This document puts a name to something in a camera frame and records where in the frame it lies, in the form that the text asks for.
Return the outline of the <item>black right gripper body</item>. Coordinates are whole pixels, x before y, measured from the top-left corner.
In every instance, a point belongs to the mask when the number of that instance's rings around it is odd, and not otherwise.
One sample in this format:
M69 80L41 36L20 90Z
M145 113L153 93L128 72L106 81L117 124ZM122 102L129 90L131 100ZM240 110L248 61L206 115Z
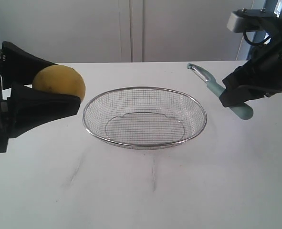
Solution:
M270 17L263 21L264 31L270 41L265 44L251 42L247 38L247 32L243 32L245 41L253 48L251 58L245 64L251 68L250 85L266 87L269 94L282 92L282 19Z

